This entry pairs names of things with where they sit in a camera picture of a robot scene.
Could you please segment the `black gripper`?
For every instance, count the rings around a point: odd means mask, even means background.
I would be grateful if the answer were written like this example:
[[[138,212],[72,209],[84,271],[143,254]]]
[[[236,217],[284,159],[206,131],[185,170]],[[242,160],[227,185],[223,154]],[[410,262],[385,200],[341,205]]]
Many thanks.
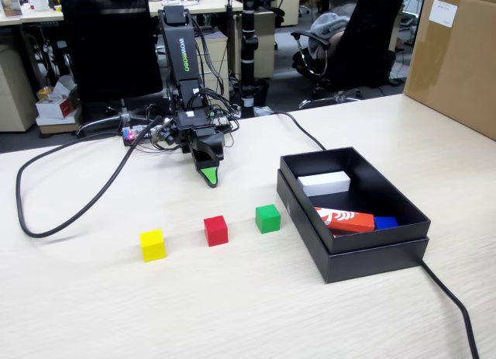
[[[176,144],[183,152],[190,152],[193,143],[195,169],[210,188],[215,188],[219,164],[224,159],[224,134],[215,132],[204,109],[177,112],[173,121]]]

